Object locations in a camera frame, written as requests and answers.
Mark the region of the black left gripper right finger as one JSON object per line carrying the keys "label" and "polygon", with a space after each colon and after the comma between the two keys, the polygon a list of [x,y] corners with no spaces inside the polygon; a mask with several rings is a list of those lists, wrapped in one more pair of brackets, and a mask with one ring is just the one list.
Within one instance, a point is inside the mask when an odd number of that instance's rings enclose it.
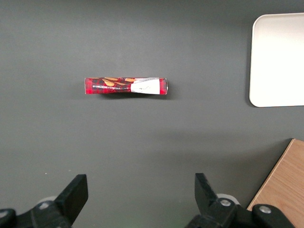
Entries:
{"label": "black left gripper right finger", "polygon": [[227,197],[218,197],[203,173],[195,174],[195,200],[200,214],[187,228],[251,228],[251,213]]}

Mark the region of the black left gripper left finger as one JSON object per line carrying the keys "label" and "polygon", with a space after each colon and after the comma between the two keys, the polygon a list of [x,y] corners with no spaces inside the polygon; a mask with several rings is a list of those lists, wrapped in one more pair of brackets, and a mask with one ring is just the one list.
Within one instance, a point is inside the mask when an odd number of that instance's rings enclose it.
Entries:
{"label": "black left gripper left finger", "polygon": [[17,216],[18,228],[71,228],[88,200],[87,176],[79,174],[57,197],[41,200]]}

